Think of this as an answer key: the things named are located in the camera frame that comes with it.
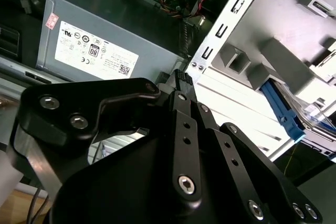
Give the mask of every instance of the rectangular slot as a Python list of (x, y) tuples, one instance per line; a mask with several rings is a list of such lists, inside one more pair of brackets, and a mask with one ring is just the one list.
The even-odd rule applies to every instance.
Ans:
[(227, 26), (224, 29), (222, 29), (223, 27), (224, 27), (224, 24), (221, 24), (220, 28), (216, 32), (216, 37), (221, 38), (223, 36), (223, 34), (225, 33), (227, 29)]
[(316, 8), (318, 8), (319, 10), (321, 10), (322, 12), (324, 12), (325, 14), (329, 14), (332, 10), (329, 10), (327, 7), (323, 6), (323, 4), (315, 1), (313, 3), (313, 6), (315, 6)]
[(16, 59), (19, 50), (19, 33), (15, 30), (0, 27), (0, 53)]
[(39, 81), (39, 82), (41, 82), (41, 83), (44, 83), (44, 84), (51, 84), (51, 81), (49, 81), (49, 80), (46, 80), (46, 79), (44, 79), (44, 78), (42, 78), (42, 77), (39, 77), (39, 76), (36, 76), (35, 74), (33, 74), (33, 73), (29, 73), (29, 72), (25, 72), (25, 76), (27, 76), (27, 77), (29, 77), (29, 78), (32, 78), (32, 79), (34, 79), (34, 80), (36, 80), (36, 81)]
[(210, 54), (212, 53), (212, 50), (213, 49), (209, 50), (209, 47), (207, 47), (206, 50), (204, 51), (203, 55), (202, 55), (202, 58), (207, 60), (209, 58)]
[(234, 14), (237, 14), (239, 10), (241, 9), (241, 7), (243, 6), (244, 2), (245, 0), (237, 0), (235, 5), (231, 9), (231, 12), (233, 12)]

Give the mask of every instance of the blue plastic latch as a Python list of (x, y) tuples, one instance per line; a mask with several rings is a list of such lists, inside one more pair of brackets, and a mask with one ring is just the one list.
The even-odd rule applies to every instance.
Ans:
[(298, 121), (298, 117), (295, 112), (285, 106), (275, 88), (271, 80), (269, 80), (261, 86), (260, 90), (267, 98), (280, 125), (285, 128), (288, 136), (293, 139), (295, 143), (298, 143), (306, 134), (297, 124), (296, 120)]

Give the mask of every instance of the screw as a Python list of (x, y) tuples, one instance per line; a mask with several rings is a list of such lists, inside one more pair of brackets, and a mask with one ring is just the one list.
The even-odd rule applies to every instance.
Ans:
[(233, 130), (234, 133), (237, 133), (237, 132), (238, 132), (237, 129), (236, 129), (236, 127), (230, 125), (230, 128), (231, 128), (231, 130)]
[(73, 127), (79, 130), (85, 129), (89, 125), (88, 121), (81, 115), (74, 115), (70, 119), (70, 123)]
[(309, 205), (306, 205), (306, 210), (314, 219), (317, 219), (316, 212)]
[(183, 101), (187, 100), (187, 98), (182, 94), (179, 94), (178, 97)]
[(53, 97), (42, 97), (40, 99), (40, 104), (43, 108), (48, 110), (54, 110), (59, 107), (59, 101)]
[(153, 85), (151, 85), (150, 83), (147, 83), (147, 84), (146, 84), (146, 88), (147, 88), (149, 91), (152, 91), (152, 92), (155, 91)]
[(195, 185), (193, 181), (187, 176), (180, 176), (178, 184), (186, 194), (193, 194), (195, 191)]
[(207, 106), (205, 106), (205, 105), (201, 105), (201, 108), (202, 108), (202, 110), (204, 110), (205, 112), (209, 112), (209, 109), (208, 109), (208, 107)]
[(264, 214), (257, 203), (253, 200), (248, 201), (248, 207), (250, 208), (251, 213), (256, 217), (258, 220), (264, 219)]
[(305, 215), (303, 214), (302, 210), (298, 207), (298, 205), (296, 205), (295, 203), (293, 203), (293, 208), (295, 210), (295, 212), (298, 214), (298, 216), (300, 216), (301, 219), (304, 219)]

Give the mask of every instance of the wooden surface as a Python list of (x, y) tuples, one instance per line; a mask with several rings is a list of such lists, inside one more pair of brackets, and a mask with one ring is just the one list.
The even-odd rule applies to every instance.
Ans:
[[(16, 190), (13, 191), (4, 204), (0, 207), (0, 224), (25, 224), (32, 198), (32, 195)], [(44, 199), (37, 199), (33, 212), (34, 214), (40, 208), (43, 201)], [(44, 216), (49, 210), (50, 206), (51, 203), (46, 205), (45, 209), (41, 213), (41, 217), (38, 218), (35, 224), (40, 224), (43, 222)]]

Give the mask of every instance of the black cable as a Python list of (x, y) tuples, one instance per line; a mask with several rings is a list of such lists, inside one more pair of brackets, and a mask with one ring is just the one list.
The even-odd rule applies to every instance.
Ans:
[(39, 217), (39, 215), (42, 213), (43, 209), (46, 207), (48, 201), (49, 201), (49, 196), (47, 196), (47, 198), (44, 200), (43, 204), (37, 210), (36, 214), (32, 218), (32, 221), (30, 222), (30, 224), (34, 224), (35, 220)]
[(35, 203), (36, 203), (36, 200), (38, 198), (38, 195), (40, 194), (41, 192), (41, 189), (38, 188), (30, 202), (30, 206), (29, 206), (29, 210), (28, 210), (28, 215), (27, 215), (27, 220), (26, 220), (26, 224), (30, 224), (31, 223), (31, 218), (33, 216), (33, 211), (34, 211), (34, 206), (35, 206)]
[(101, 145), (101, 141), (99, 142), (98, 146), (97, 146), (97, 150), (96, 152), (94, 153), (95, 155), (93, 156), (93, 160), (92, 160), (92, 163), (94, 163), (97, 159), (97, 154), (98, 154), (98, 150), (99, 150), (99, 147)]

